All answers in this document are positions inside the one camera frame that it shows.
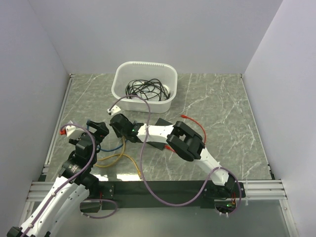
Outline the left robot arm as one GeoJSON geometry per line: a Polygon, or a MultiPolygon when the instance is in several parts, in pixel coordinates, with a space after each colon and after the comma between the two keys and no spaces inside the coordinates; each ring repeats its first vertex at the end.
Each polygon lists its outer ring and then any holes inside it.
{"type": "Polygon", "coordinates": [[[99,180],[90,172],[97,162],[97,146],[109,130],[104,122],[89,120],[86,124],[95,131],[90,132],[71,121],[60,128],[60,134],[67,136],[75,150],[63,163],[58,177],[37,209],[21,226],[12,227],[7,236],[54,237],[81,202],[99,194],[99,180]]]}

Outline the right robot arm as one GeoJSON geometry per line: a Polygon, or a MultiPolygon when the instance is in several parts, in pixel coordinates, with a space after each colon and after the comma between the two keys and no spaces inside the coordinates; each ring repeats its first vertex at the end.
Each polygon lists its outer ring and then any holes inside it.
{"type": "Polygon", "coordinates": [[[219,162],[210,154],[202,137],[184,122],[170,125],[147,125],[132,123],[123,114],[117,114],[110,120],[117,137],[125,137],[132,143],[158,143],[169,145],[185,161],[195,162],[210,173],[211,188],[219,198],[228,198],[235,190],[235,179],[222,169],[219,162]]]}

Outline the black network switch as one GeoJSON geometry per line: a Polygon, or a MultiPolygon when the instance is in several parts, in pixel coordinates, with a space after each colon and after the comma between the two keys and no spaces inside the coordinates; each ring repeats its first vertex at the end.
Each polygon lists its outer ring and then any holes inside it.
{"type": "MultiPolygon", "coordinates": [[[[162,118],[159,118],[157,120],[157,122],[155,123],[156,126],[168,126],[168,125],[172,125],[172,123],[162,119],[162,118]]],[[[159,143],[159,142],[147,142],[147,144],[151,145],[152,147],[162,151],[165,147],[165,143],[159,143]]]]}

